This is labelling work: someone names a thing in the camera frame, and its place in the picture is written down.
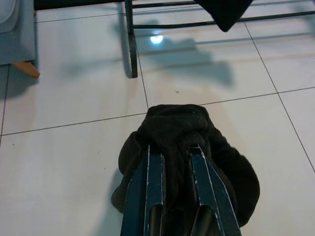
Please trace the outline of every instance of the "chair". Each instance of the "chair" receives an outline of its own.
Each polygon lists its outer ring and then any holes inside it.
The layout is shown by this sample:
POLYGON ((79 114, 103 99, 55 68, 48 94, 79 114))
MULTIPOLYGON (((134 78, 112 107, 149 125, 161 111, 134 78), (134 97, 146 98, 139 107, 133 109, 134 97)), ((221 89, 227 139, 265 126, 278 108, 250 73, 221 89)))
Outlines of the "chair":
POLYGON ((12 64, 38 78, 35 59, 33 0, 0 0, 0 65, 12 64))

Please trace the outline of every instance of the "tile grout line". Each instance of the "tile grout line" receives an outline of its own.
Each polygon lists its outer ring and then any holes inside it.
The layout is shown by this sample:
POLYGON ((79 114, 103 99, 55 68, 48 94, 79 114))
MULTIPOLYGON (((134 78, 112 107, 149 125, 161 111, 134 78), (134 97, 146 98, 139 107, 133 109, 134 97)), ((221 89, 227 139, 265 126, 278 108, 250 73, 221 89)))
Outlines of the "tile grout line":
POLYGON ((1 132, 0 132, 0 148, 1 148, 1 142, 2 142, 2 132, 3 132, 3 124, 4 124, 4 113, 5 113, 6 97, 7 97, 7 93, 8 93, 9 73, 10 73, 10 65, 8 65, 8 69, 7 69, 5 92, 4 92, 4 104, 3 104, 3 114, 2 114, 1 132))
POLYGON ((289 121, 290 121, 290 123, 291 123, 291 125, 292 125, 292 127, 293 127, 293 130, 294 130, 294 132, 295 132, 295 134, 296 134, 296 136, 297 136, 297 138, 298 138, 298 140, 299 140, 299 142, 300 142, 300 144, 301 144, 301 146, 302 146, 302 149, 303 149, 303 151, 304 151, 304 153, 305 153, 305 155, 306 155, 306 157, 307 157, 307 159, 308 159, 308 161, 309 161, 309 164, 311 165, 311 168, 313 169, 313 172, 315 173, 315 168, 314 168, 314 166, 313 166, 313 164, 312 164, 312 162, 311 162, 311 160, 310 160, 309 155, 307 154, 307 152, 306 152, 306 150, 305 150, 305 148, 304 148, 304 145, 303 145, 303 143, 302 143, 302 140, 301 140, 299 134, 297 133, 297 130, 296 130, 296 128, 295 128, 295 126, 294 126, 294 124, 293 124, 293 122, 292 122, 292 119, 291 119, 291 117, 290 117, 290 115, 289 115, 289 113, 288 113, 288 111, 287 111, 287 109, 286 109, 286 107, 285 107, 285 105, 284 105, 284 102, 283 102, 282 99, 281 99, 280 93, 278 92, 278 90, 277 90, 277 88, 276 88, 276 86, 275 86, 275 83, 273 82, 273 80, 272 80, 272 78, 271 78, 271 75, 270 75, 270 73, 269 73, 269 71, 268 71, 268 69, 267 69, 267 66, 266 66, 266 64, 265 64, 265 62, 264 62, 264 60, 263 60, 263 58, 262 58, 261 55, 260 55, 260 52, 259 52, 259 50, 258 50, 258 48, 257 48, 257 46, 256 46, 256 44, 255 44, 255 42, 254 42, 254 39, 252 38, 252 35, 251 35, 249 29, 247 28, 246 23, 245 23, 245 22, 243 22, 243 23, 244 23, 244 25, 245 25, 245 27, 246 27, 246 29, 247 29, 248 34, 250 35, 250 37, 251 37, 251 39, 252 39, 252 42, 253 42, 253 44, 254 44, 256 50, 257 50, 257 53, 258 53, 258 55, 259 55, 259 57, 260 57, 260 59, 261 59, 263 65, 264 65, 264 67, 265 67, 265 69, 266 69, 266 71, 267 71, 267 74, 268 74, 268 76, 269 76, 269 78, 270 78, 270 80, 271 80, 271 82, 272 82, 272 84, 273 84, 273 86, 274 86, 274 88, 275 88, 275 90, 276 90, 276 92, 277 92, 277 95, 278 95, 278 97, 279 97, 279 100, 280 100, 280 102, 281 102, 281 104, 282 104, 282 106, 283 106, 283 108, 284 108, 284 111, 285 111, 285 113, 286 113, 286 115, 287 115, 287 117, 288 117, 288 119, 289 119, 289 121))
POLYGON ((147 109, 149 109, 147 91, 146 91, 146 86, 145 86, 145 84, 144 84, 144 79, 143 79, 143 73, 142 73, 142 67, 141 67, 141 62, 140 62, 140 55, 139 55, 138 46, 137 46, 136 35, 134 35, 134 40, 135 40, 135 43, 136 43, 136 53, 137 53, 137 58, 138 58, 138 62, 139 62, 139 68, 140 68, 140 73, 141 73, 141 79, 142 79, 142 85, 143 85, 143 90, 144 90, 144 96, 145 96, 145 98, 146 98, 147 109))
MULTIPOLYGON (((140 13, 140 12, 152 12, 152 11, 161 11, 161 10, 174 10, 174 9, 184 9, 184 8, 192 8, 192 7, 198 7, 198 6, 184 6, 184 7, 173 7, 173 8, 165 8, 165 9, 159 9, 159 10, 144 10, 144 11, 136 11, 133 12, 133 15, 140 13)), ((51 21, 37 21, 34 22, 35 24, 38 23, 45 23, 45 22, 54 22, 54 21, 67 21, 67 20, 76 20, 76 19, 84 19, 84 18, 92 18, 92 17, 101 17, 101 16, 115 16, 115 15, 125 15, 126 13, 113 13, 113 14, 105 14, 105 15, 97 15, 97 16, 83 16, 83 17, 74 17, 74 18, 66 18, 66 19, 59 19, 59 20, 51 20, 51 21)))
POLYGON ((223 102, 232 102, 232 101, 244 100, 244 99, 255 98, 255 97, 265 97, 265 96, 276 95, 276 94, 277 94, 276 92, 272 92, 272 93, 254 95, 254 96, 248 96, 248 97, 239 97, 239 98, 233 98, 233 99, 222 100, 222 101, 217 101, 217 102, 202 103, 202 104, 199 104, 199 106, 212 105, 212 104, 223 103, 223 102))
POLYGON ((110 117, 110 118, 104 118, 104 119, 96 119, 96 120, 84 121, 84 122, 79 122, 79 123, 72 123, 72 124, 64 124, 64 125, 58 125, 58 126, 51 126, 51 127, 46 127, 46 128, 40 128, 40 129, 31 129, 31 130, 26 130, 26 131, 20 131, 20 132, 2 134, 2 136, 9 136, 9 135, 13 135, 13 134, 23 134, 23 133, 29 133, 29 132, 34 132, 34 131, 41 131, 41 130, 54 129, 54 128, 62 128, 62 127, 68 127, 68 126, 73 126, 73 125, 80 125, 80 124, 95 123, 95 122, 105 121, 105 120, 111 120, 111 119, 126 118, 126 117, 135 117, 135 116, 140 116, 140 115, 145 115, 145 114, 146 114, 146 112, 144 112, 144 113, 132 114, 132 115, 125 115, 125 116, 120 116, 120 117, 110 117))
MULTIPOLYGON (((243 99, 255 98, 255 97, 263 97, 263 96, 269 96, 269 95, 275 95, 275 94, 277 94, 277 93, 268 93, 268 94, 261 94, 261 95, 255 95, 255 96, 249 96, 249 97, 241 97, 241 98, 235 98, 235 99, 230 99, 230 100, 223 100, 223 101, 218 101, 218 102, 203 103, 203 104, 199 104, 199 106, 211 105, 211 104, 223 103, 223 102, 230 102, 230 101, 237 101, 237 100, 243 100, 243 99)), ((71 123, 71 124, 51 126, 51 127, 46 127, 46 128, 40 128, 40 129, 32 129, 32 130, 26 130, 26 131, 14 132, 14 133, 2 134, 2 136, 8 136, 8 135, 13 135, 13 134, 23 134, 23 133, 29 133, 29 132, 34 132, 34 131, 41 131, 41 130, 46 130, 46 129, 61 128, 61 127, 80 125, 80 124, 87 124, 87 123, 94 123, 94 122, 111 120, 111 119, 134 117, 134 116, 145 115, 145 114, 146 114, 146 112, 132 114, 132 115, 119 116, 119 117, 110 117, 110 118, 104 118, 104 119, 96 119, 96 120, 84 121, 84 122, 79 122, 79 123, 71 123)))
POLYGON ((297 88, 297 89, 282 91, 282 92, 278 92, 278 93, 296 92, 296 91, 308 90, 308 89, 315 89, 315 86, 313 86, 313 87, 307 87, 307 88, 297 88))

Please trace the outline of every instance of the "metal rack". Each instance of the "metal rack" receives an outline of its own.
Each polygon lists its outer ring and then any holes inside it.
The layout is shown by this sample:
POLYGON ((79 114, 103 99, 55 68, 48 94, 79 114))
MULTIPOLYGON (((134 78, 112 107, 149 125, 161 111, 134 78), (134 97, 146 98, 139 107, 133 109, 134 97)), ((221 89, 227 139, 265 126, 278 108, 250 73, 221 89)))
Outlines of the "metal rack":
MULTIPOLYGON (((186 24, 168 24, 168 25, 135 25, 133 23, 133 11, 132 11, 133 9, 148 8, 148 7, 181 6, 181 5, 198 5, 198 4, 195 1, 133 4, 132 0, 125 0, 128 43, 129 43, 130 62, 131 62, 131 76, 133 78, 138 77, 137 51, 136 51, 136 40, 135 40, 134 29, 176 29, 176 28, 195 27, 195 26, 209 26, 209 25, 216 24, 214 21, 186 23, 186 24)), ((314 15, 314 14, 315 14, 315 11, 305 11, 305 12, 286 13, 286 14, 278 14, 278 15, 256 16, 256 17, 241 18, 237 22, 270 20, 270 19, 286 18, 286 17, 307 16, 307 15, 314 15)))

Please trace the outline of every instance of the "black fabric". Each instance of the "black fabric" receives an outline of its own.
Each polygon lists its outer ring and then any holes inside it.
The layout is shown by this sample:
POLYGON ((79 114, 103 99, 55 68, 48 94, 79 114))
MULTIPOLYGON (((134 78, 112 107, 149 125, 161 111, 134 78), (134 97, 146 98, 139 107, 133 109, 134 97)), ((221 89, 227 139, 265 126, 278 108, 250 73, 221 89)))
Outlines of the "black fabric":
POLYGON ((165 156, 167 209, 176 208, 180 202, 187 148, 199 144, 228 190, 239 225, 248 222, 260 193, 257 176, 248 160, 214 127, 206 109, 197 105, 151 107, 139 129, 128 137, 119 155, 124 177, 112 195, 112 204, 120 212, 124 211, 133 173, 152 142, 165 156))
POLYGON ((252 0, 195 0, 210 13, 219 28, 227 32, 244 14, 252 0))

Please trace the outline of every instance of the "white tile floor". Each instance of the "white tile floor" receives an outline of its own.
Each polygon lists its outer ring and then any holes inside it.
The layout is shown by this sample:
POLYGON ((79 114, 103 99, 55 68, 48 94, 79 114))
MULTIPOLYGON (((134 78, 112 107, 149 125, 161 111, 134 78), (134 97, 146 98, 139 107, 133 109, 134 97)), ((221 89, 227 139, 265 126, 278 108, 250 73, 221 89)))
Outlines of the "white tile floor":
MULTIPOLYGON (((261 0, 245 16, 305 9, 311 0, 261 0)), ((120 3, 39 11, 38 82, 0 66, 0 235, 118 236, 119 150, 160 103, 204 105, 252 163, 261 196, 244 236, 313 235, 315 17, 228 33, 137 30, 139 77, 129 79, 122 12, 120 3)), ((204 20, 196 6, 135 14, 136 23, 204 20)))

